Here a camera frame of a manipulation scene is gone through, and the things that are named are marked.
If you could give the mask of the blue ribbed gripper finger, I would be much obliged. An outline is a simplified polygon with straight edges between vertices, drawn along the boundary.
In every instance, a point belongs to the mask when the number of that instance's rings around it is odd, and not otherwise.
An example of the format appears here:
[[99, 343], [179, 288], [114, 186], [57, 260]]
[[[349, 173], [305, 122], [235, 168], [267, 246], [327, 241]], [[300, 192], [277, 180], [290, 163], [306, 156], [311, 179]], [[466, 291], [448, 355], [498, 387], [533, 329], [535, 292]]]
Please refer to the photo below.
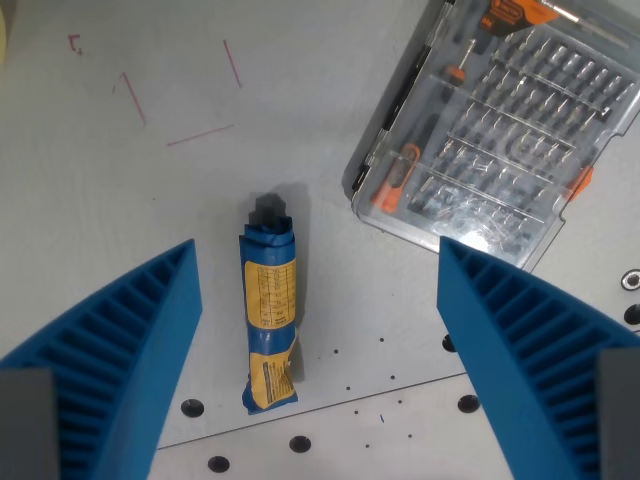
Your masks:
[[639, 338], [548, 282], [448, 237], [437, 309], [516, 479], [598, 479], [596, 360]]
[[187, 240], [114, 280], [8, 353], [53, 375], [64, 479], [144, 479], [202, 314]]

